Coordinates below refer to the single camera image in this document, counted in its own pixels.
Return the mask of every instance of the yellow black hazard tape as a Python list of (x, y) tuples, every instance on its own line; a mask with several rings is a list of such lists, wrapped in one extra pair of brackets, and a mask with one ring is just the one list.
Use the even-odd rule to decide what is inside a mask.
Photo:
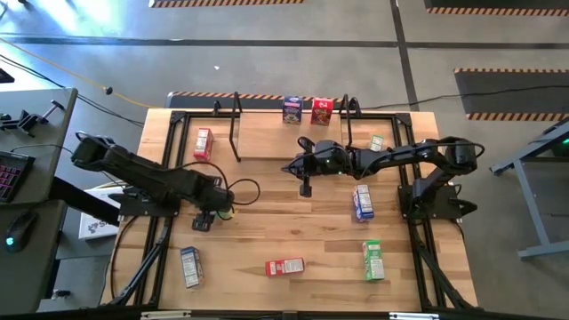
[(537, 68), (456, 68), (459, 72), (509, 72), (509, 73), (566, 73), (569, 69), (537, 69)]
[[(181, 97), (207, 97), (207, 98), (231, 98), (234, 93), (216, 93), (216, 92), (172, 92), (172, 96)], [(239, 94), (239, 99), (251, 100), (282, 100), (285, 96), (274, 94)], [(312, 101), (316, 97), (304, 97), (305, 101)], [(327, 98), (334, 102), (341, 102), (341, 98)]]
[(470, 113), (466, 114), (468, 120), (475, 121), (561, 121), (569, 114), (560, 113)]
[(304, 3), (304, 0), (150, 0), (150, 8), (189, 8), (199, 6), (302, 3)]
[(513, 8), (443, 8), (432, 7), (428, 13), (439, 14), (485, 14), (485, 15), (509, 15), (509, 16), (550, 16), (566, 17), (567, 9), (513, 9)]

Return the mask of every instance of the black desk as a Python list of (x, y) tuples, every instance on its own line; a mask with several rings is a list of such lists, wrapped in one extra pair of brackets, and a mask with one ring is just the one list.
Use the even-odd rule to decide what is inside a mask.
[[(47, 117), (48, 124), (38, 124), (32, 130), (34, 138), (23, 132), (0, 132), (0, 149), (10, 151), (36, 144), (63, 146), (77, 94), (77, 89), (73, 88), (0, 92), (0, 113), (9, 114), (12, 119), (19, 118), (22, 109), (43, 115), (51, 107), (51, 100), (65, 107), (65, 111), (54, 110)], [(36, 160), (14, 200), (9, 204), (0, 204), (2, 241), (8, 225), (17, 214), (33, 204), (47, 199), (51, 201), (34, 209), (40, 219), (23, 251), (8, 253), (4, 245), (0, 245), (0, 315), (36, 312), (40, 300), (52, 289), (59, 266), (55, 254), (67, 211), (66, 204), (82, 212), (96, 213), (98, 219), (114, 221), (118, 225), (118, 210), (115, 207), (54, 176), (61, 154), (59, 148), (20, 148), (14, 152), (33, 156)]]

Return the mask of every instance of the concrete floor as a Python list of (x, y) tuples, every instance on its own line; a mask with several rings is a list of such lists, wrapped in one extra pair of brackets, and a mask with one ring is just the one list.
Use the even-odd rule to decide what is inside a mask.
[[(307, 0), (305, 4), (231, 8), (149, 9), (140, 0), (34, 0), (28, 10), (8, 1), (0, 33), (40, 36), (119, 36), (141, 39), (213, 40), (358, 40), (396, 41), (389, 0)], [(471, 43), (563, 43), (569, 19), (430, 15), (421, 0), (399, 0), (407, 41)], [(405, 103), (407, 94), (397, 48), (297, 48), (213, 46), (113, 46), (23, 44), (66, 68), (136, 100), (164, 105), (172, 91), (250, 92), (298, 95), (357, 96), (363, 107)], [(6, 45), (2, 54), (23, 62), (123, 116), (144, 121), (146, 110), (105, 96), (43, 62)], [(409, 50), (419, 100), (458, 90), (454, 68), (567, 68), (564, 50)], [(0, 90), (49, 87), (9, 66), (16, 79)], [(511, 172), (500, 178), (486, 170), (513, 154), (552, 123), (469, 122), (460, 100), (420, 104), (433, 111), (441, 136), (454, 135), (483, 143), (479, 170), (457, 179), (461, 197), (478, 204), (464, 219), (469, 263), (481, 307), (524, 315), (569, 318), (569, 253), (527, 262), (516, 250), (538, 243), (520, 187)], [(78, 102), (66, 139), (83, 130), (112, 136), (136, 150), (140, 128)], [(74, 168), (62, 160), (61, 178), (80, 188), (107, 182), (105, 177)], [(45, 301), (41, 310), (95, 306), (113, 239), (94, 243), (76, 240), (78, 219), (68, 214), (58, 257), (57, 285), (75, 293), (65, 302)], [(90, 259), (81, 257), (97, 256)]]

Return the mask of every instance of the computer mouse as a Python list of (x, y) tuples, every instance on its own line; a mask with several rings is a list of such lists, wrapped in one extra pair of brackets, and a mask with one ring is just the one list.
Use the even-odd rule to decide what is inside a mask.
[(12, 221), (6, 232), (4, 242), (8, 252), (20, 252), (26, 247), (36, 220), (37, 213), (27, 210)]

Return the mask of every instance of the wooden table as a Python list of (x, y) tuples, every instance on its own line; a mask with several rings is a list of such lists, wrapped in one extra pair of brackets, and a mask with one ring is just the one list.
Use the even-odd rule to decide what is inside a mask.
[[(140, 156), (161, 161), (171, 112), (170, 109), (148, 112), (138, 152)], [(438, 138), (432, 113), (416, 112), (411, 113), (411, 117), (417, 141)], [(197, 129), (211, 128), (216, 139), (212, 162), (227, 174), (229, 183), (240, 178), (257, 180), (262, 189), (261, 197), (253, 205), (239, 206), (233, 220), (216, 220), (209, 233), (191, 229), (196, 209), (188, 203), (182, 205), (180, 216), (174, 220), (160, 309), (420, 310), (409, 232), (400, 217), (396, 197), (400, 184), (397, 168), (382, 170), (360, 182), (347, 176), (315, 177), (312, 179), (313, 196), (303, 198), (299, 196), (300, 181), (280, 171), (288, 161), (244, 159), (238, 163), (228, 142), (228, 124), (228, 119), (192, 119), (184, 163), (194, 161), (191, 150), (196, 143)], [(388, 122), (357, 120), (353, 121), (352, 127), (355, 147), (366, 148), (373, 134), (385, 137), (384, 147), (394, 147)], [(346, 131), (342, 120), (344, 144), (347, 143)], [(209, 166), (194, 169), (219, 175)], [(432, 169), (432, 165), (421, 165), (423, 175)], [(376, 217), (369, 224), (355, 223), (352, 218), (352, 188), (357, 183), (368, 184), (371, 189)], [(238, 201), (255, 196), (253, 185), (246, 183), (237, 185), (235, 192)], [(140, 218), (133, 223), (120, 245), (113, 270), (116, 292), (140, 265), (148, 222), (149, 218)], [(476, 305), (459, 229), (446, 220), (433, 220), (432, 224), (441, 268), (462, 296)], [(386, 279), (377, 283), (364, 280), (361, 243), (372, 239), (381, 240), (386, 269)], [(191, 245), (201, 251), (205, 276), (204, 286), (195, 290), (185, 288), (180, 263), (180, 249)], [(265, 261), (292, 257), (304, 258), (304, 273), (274, 278), (265, 276)], [(154, 269), (149, 273), (145, 301), (151, 291), (153, 275)], [(435, 301), (432, 276), (430, 272), (425, 276), (429, 297)], [(109, 280), (102, 302), (110, 300), (108, 284)]]

